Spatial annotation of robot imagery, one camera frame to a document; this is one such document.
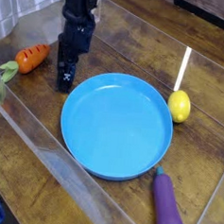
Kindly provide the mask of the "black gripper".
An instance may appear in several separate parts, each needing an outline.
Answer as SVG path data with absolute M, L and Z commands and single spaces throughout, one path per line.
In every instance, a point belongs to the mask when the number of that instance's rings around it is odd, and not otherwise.
M 95 30 L 93 10 L 98 0 L 65 0 L 62 14 L 64 29 L 59 35 L 60 49 L 65 61 L 59 62 L 57 88 L 68 93 L 75 78 L 78 57 L 89 52 L 92 35 Z

